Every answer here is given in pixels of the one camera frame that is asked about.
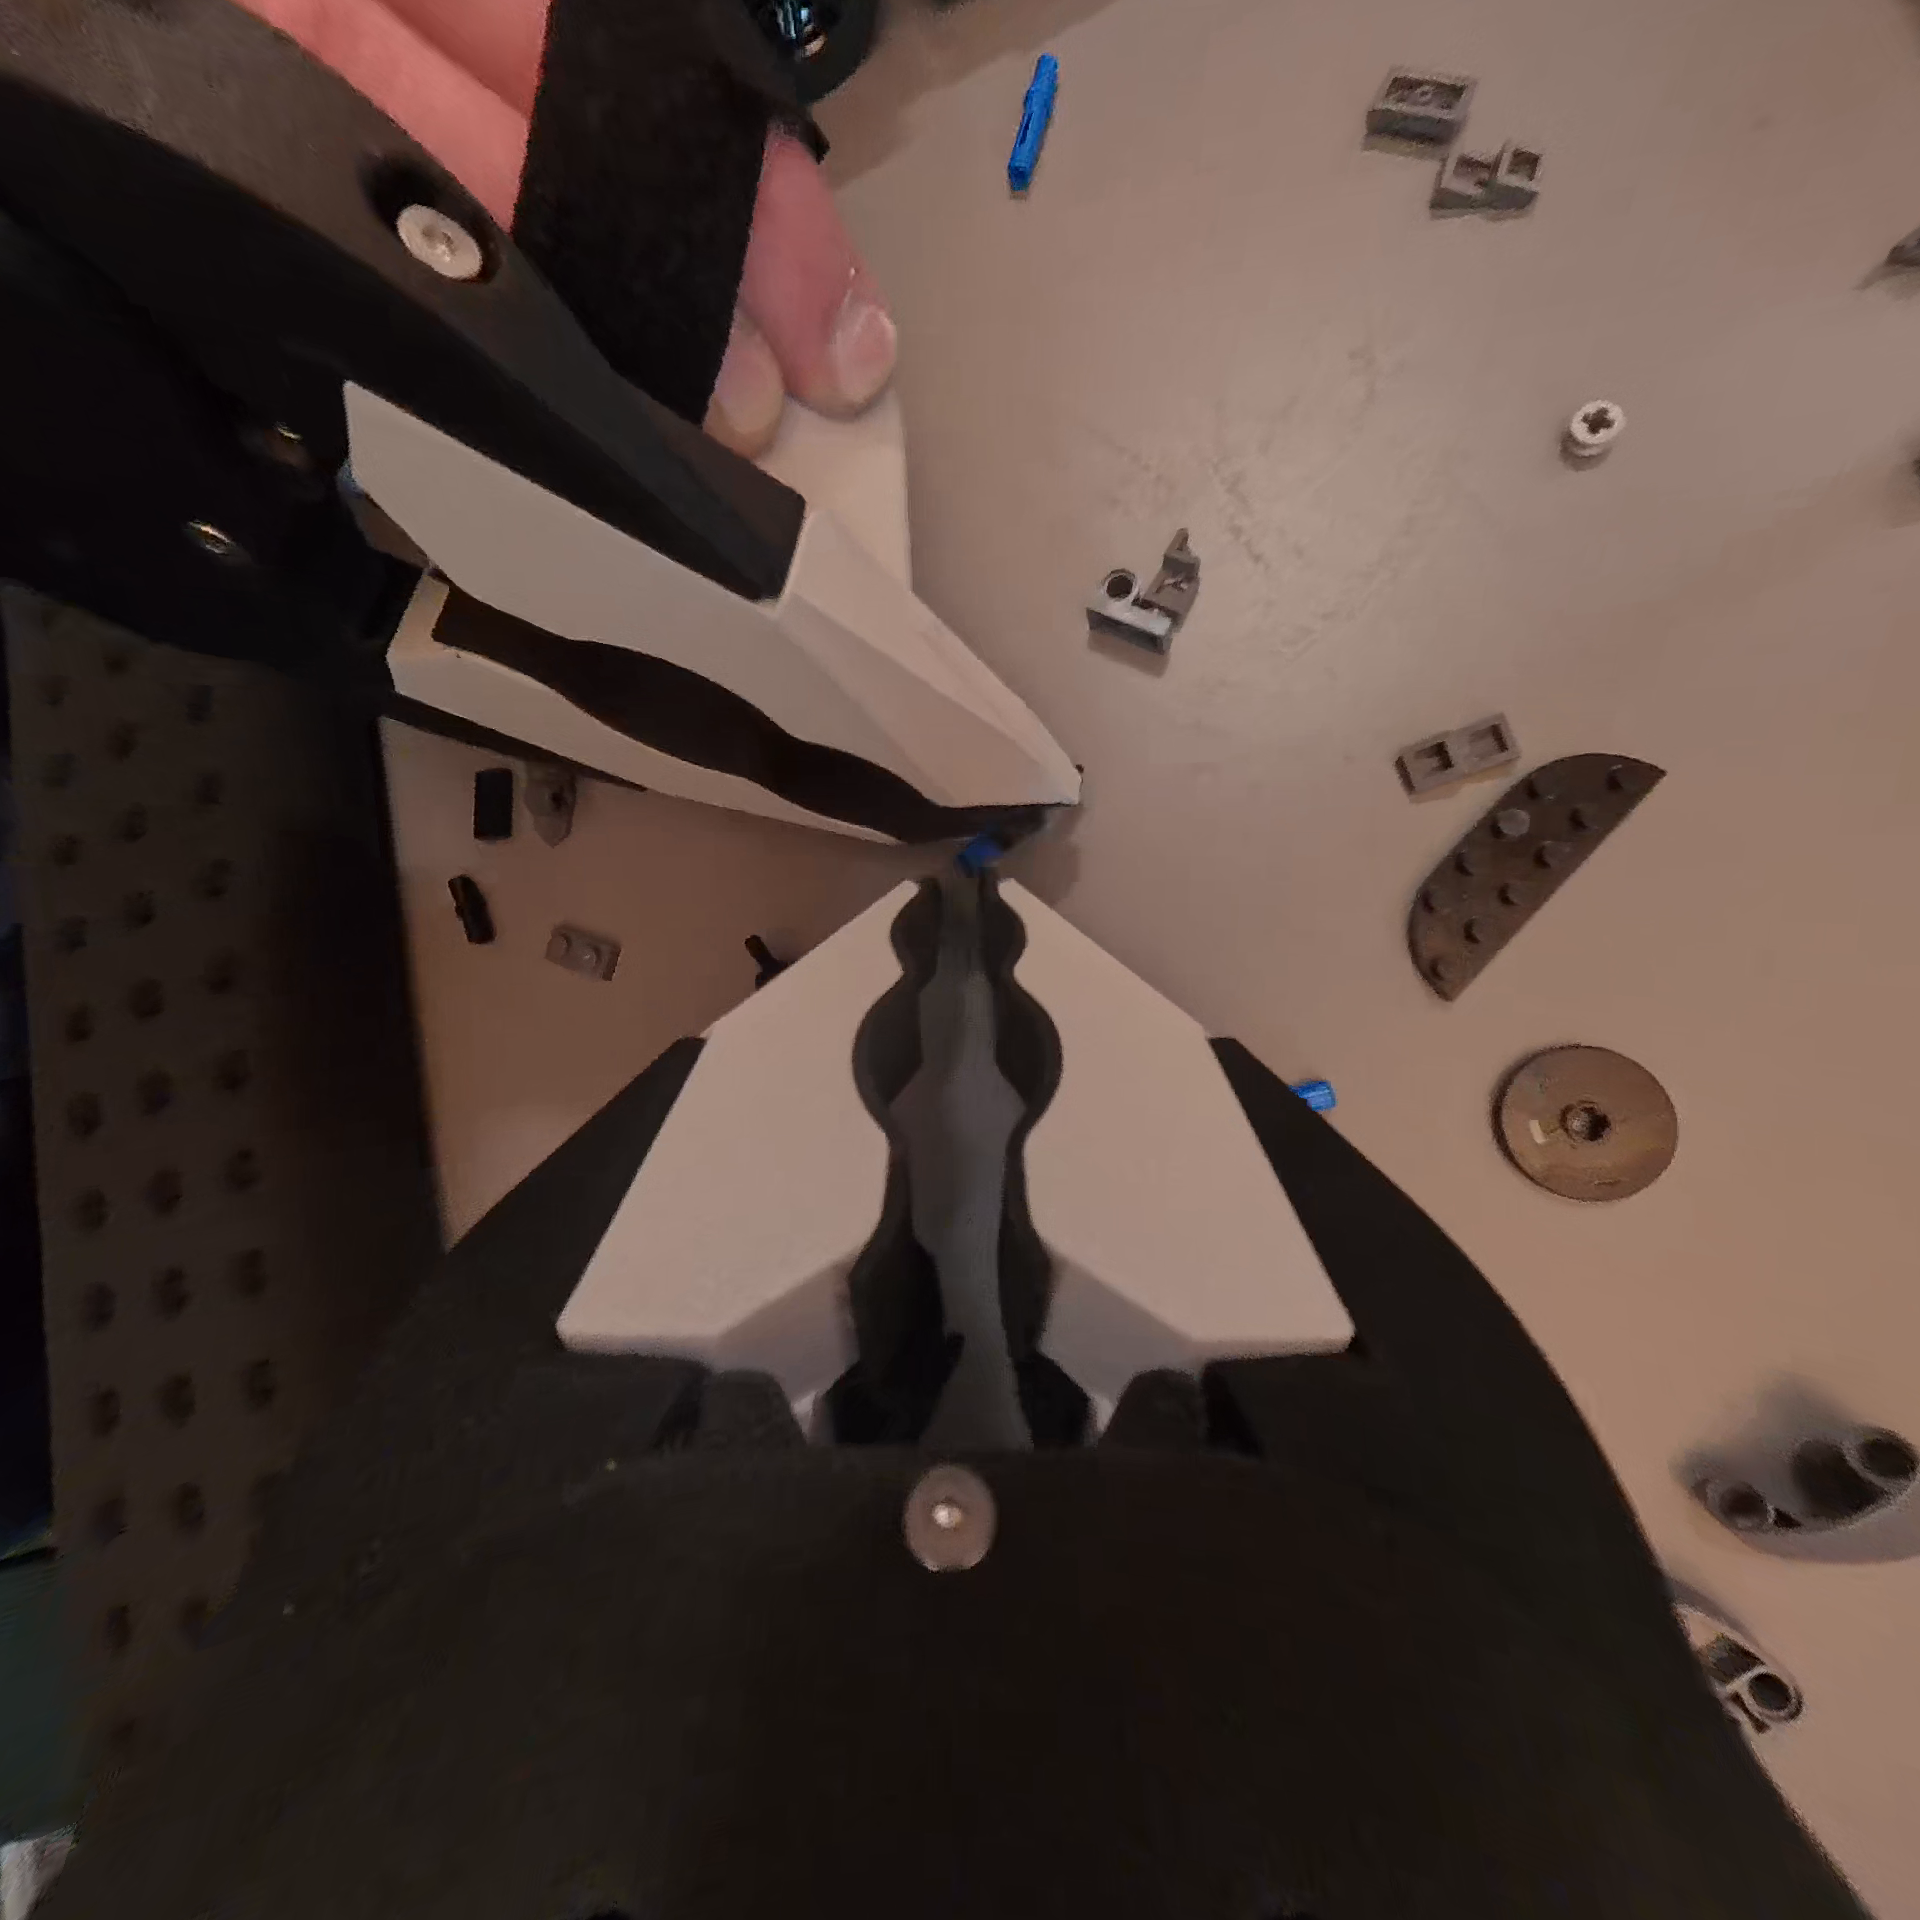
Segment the round dark lego dish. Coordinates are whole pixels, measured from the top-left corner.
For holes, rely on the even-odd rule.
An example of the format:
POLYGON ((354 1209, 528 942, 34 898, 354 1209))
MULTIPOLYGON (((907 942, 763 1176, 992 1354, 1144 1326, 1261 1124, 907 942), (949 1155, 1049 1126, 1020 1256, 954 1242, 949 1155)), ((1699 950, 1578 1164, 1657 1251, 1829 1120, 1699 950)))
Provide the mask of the round dark lego dish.
POLYGON ((1609 1046, 1533 1052, 1501 1080, 1496 1144, 1529 1184, 1579 1204, 1644 1193, 1674 1164, 1677 1110, 1665 1083, 1609 1046))

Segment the grey lego bracket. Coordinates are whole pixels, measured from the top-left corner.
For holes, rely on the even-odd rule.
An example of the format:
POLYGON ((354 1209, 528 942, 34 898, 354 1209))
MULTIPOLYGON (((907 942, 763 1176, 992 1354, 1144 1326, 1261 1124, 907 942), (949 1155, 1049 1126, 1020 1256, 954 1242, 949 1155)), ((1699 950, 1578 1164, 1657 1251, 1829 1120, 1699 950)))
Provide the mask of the grey lego bracket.
POLYGON ((1449 150, 1459 145, 1477 93, 1477 78, 1419 65, 1395 65, 1363 116, 1371 145, 1449 150))
POLYGON ((1542 150, 1517 139, 1509 139, 1499 150, 1456 148, 1438 168, 1429 212, 1517 217, 1539 201, 1542 172, 1542 150))

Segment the person's left hand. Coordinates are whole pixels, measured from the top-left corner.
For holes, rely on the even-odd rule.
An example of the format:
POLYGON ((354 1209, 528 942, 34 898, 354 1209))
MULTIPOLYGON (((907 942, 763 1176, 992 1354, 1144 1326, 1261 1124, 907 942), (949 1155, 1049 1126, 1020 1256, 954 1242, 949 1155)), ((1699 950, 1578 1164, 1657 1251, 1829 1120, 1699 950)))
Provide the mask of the person's left hand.
POLYGON ((628 381, 750 458, 897 324, 740 4, 250 3, 469 189, 628 381))

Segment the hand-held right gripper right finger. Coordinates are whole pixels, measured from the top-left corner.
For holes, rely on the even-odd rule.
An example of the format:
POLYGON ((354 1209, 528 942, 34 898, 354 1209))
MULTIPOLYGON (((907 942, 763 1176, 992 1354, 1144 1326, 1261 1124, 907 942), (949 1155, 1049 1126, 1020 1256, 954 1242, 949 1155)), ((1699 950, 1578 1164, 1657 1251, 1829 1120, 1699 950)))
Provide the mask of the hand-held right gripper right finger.
POLYGON ((1342 1354, 1354 1320, 1201 1022, 1016 881, 981 883, 1006 1145, 998 1324, 1072 1449, 1138 1376, 1342 1354))

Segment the grey two-hole lego plate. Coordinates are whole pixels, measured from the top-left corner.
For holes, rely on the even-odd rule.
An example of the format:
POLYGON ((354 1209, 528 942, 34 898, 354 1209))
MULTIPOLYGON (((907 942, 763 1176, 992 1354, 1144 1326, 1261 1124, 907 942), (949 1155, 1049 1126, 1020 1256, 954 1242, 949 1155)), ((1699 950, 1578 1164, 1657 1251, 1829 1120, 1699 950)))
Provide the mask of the grey two-hole lego plate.
POLYGON ((1411 801, 1449 790, 1520 762, 1520 738, 1501 714, 1436 731, 1400 750, 1396 773, 1411 801))

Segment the dark half-round lego plate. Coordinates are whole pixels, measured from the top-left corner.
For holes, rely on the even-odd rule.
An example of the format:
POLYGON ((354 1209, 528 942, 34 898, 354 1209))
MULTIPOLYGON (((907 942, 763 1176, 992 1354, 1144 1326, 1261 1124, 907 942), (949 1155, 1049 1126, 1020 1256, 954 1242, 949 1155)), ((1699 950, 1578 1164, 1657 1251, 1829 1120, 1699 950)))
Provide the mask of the dark half-round lego plate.
POLYGON ((1406 946, 1422 985, 1456 1001, 1661 779, 1653 762, 1581 753, 1509 786, 1413 890, 1406 946))

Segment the grey lego piece with hole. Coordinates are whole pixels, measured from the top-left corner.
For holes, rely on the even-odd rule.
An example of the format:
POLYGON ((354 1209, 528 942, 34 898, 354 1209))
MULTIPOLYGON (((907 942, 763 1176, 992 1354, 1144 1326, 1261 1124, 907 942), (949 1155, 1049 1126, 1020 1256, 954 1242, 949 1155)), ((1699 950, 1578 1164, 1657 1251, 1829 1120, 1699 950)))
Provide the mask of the grey lego piece with hole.
POLYGON ((1165 658, 1193 610, 1201 578, 1202 563, 1193 552, 1190 533, 1180 529, 1149 576, 1129 568, 1116 568, 1105 576, 1089 600, 1089 632, 1165 658))

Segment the black dotted chair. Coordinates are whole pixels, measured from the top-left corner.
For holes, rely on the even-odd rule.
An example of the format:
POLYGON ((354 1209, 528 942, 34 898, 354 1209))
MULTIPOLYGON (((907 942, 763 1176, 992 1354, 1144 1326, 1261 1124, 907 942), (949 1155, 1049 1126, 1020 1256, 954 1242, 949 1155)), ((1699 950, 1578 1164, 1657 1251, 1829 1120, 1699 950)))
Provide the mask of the black dotted chair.
POLYGON ((278 1478, 441 1246, 377 725, 4 589, 61 1681, 171 1732, 278 1478))

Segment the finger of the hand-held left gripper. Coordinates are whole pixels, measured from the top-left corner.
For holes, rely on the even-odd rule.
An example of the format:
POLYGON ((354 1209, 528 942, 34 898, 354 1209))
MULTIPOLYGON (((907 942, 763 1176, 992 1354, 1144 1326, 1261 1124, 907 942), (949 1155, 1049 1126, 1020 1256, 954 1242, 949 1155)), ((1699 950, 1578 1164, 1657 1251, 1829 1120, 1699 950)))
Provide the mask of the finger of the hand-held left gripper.
POLYGON ((704 434, 721 475, 758 482, 800 529, 774 585, 736 592, 350 384, 353 481, 476 601, 601 641, 744 697, 779 729, 876 762, 946 804, 1053 801, 1083 778, 1042 721, 916 597, 897 401, 852 424, 795 412, 769 459, 704 434))
POLYGON ((918 848, 1022 838, 1053 801, 946 804, 793 737, 726 689, 626 646, 568 641, 422 574, 390 637, 390 715, 466 746, 713 809, 918 848))

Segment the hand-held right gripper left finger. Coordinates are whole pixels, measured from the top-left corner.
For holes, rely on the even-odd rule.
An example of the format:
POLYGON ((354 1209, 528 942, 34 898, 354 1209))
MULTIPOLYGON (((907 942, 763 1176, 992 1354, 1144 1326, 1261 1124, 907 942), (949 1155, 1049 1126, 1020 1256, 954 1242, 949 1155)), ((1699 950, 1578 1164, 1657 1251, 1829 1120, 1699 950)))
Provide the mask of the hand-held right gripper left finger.
POLYGON ((769 1376, 844 1444, 924 1438, 963 1339, 897 1104, 942 937, 942 884, 902 883, 704 1034, 563 1346, 769 1376))

